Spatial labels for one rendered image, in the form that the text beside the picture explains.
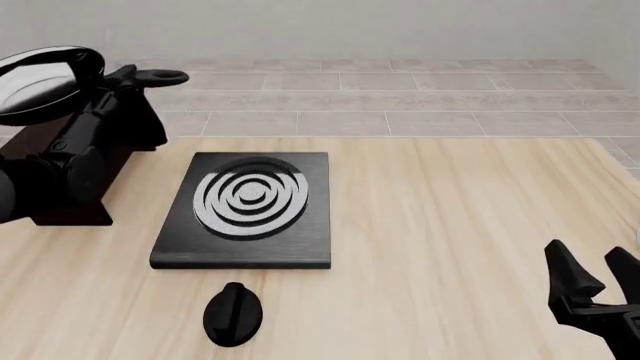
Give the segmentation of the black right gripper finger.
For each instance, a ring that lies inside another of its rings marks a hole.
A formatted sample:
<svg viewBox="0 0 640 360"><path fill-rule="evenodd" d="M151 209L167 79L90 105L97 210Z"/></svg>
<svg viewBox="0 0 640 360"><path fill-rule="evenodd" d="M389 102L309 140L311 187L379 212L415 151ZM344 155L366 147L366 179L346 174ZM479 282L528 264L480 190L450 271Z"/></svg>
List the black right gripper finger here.
<svg viewBox="0 0 640 360"><path fill-rule="evenodd" d="M550 289L548 304L565 299L575 304L592 304L592 299L605 290L605 285L584 269L559 239L544 248Z"/></svg>
<svg viewBox="0 0 640 360"><path fill-rule="evenodd" d="M608 305L607 311L629 311L631 306L640 308L640 260L623 248L615 247L605 255L605 261L627 301L626 305Z"/></svg>

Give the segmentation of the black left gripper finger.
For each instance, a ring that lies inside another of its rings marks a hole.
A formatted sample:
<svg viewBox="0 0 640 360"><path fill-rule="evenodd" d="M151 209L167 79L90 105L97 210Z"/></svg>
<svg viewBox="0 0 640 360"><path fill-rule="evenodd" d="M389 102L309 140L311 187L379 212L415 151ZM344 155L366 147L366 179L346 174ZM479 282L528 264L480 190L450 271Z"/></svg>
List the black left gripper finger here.
<svg viewBox="0 0 640 360"><path fill-rule="evenodd" d="M124 65L105 76L105 89L115 92L135 91L136 65Z"/></svg>

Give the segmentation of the flat black stove plate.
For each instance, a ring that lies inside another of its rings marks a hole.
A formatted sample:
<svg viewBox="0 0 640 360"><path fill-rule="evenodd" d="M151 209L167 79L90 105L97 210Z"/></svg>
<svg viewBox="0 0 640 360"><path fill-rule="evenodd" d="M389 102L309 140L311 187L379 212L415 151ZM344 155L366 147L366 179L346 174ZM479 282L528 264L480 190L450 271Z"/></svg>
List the flat black stove plate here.
<svg viewBox="0 0 640 360"><path fill-rule="evenodd" d="M197 152L153 269L330 269L329 155Z"/></svg>

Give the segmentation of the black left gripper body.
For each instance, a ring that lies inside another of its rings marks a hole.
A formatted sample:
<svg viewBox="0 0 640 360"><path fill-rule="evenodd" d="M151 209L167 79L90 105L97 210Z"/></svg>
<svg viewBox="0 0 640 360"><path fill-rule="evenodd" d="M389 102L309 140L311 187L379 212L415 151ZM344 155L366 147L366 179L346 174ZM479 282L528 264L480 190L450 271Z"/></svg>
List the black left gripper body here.
<svg viewBox="0 0 640 360"><path fill-rule="evenodd" d="M124 140L130 122L131 87L109 89L93 98L74 122L79 140Z"/></svg>

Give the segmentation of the shiny black frying pan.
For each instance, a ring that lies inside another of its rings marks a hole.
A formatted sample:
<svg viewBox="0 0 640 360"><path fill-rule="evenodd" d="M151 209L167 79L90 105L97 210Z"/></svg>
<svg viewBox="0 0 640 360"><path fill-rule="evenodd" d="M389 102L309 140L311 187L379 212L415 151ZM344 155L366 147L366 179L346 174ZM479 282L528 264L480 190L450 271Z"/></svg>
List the shiny black frying pan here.
<svg viewBox="0 0 640 360"><path fill-rule="evenodd" d="M45 47L0 59L0 125L38 125L75 113L108 91L106 62L88 47ZM136 89L186 83L183 71L137 68Z"/></svg>

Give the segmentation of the round black stove knob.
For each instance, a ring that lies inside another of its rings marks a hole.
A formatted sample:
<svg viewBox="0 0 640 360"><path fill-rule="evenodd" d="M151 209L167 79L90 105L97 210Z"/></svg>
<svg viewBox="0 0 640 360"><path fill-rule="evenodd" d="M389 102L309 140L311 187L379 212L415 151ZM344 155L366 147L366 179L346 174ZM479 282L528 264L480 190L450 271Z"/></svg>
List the round black stove knob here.
<svg viewBox="0 0 640 360"><path fill-rule="evenodd" d="M220 347L238 347L257 334L263 320L258 296L238 282L226 284L203 314L207 337Z"/></svg>

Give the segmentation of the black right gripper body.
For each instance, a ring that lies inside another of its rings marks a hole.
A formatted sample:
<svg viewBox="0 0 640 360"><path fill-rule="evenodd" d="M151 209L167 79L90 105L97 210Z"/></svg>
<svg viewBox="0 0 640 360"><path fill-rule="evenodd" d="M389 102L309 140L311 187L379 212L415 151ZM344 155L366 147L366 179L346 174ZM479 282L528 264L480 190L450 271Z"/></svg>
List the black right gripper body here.
<svg viewBox="0 0 640 360"><path fill-rule="evenodd" d="M640 360L640 305L606 305L590 298L549 299L556 321L602 338L616 360Z"/></svg>

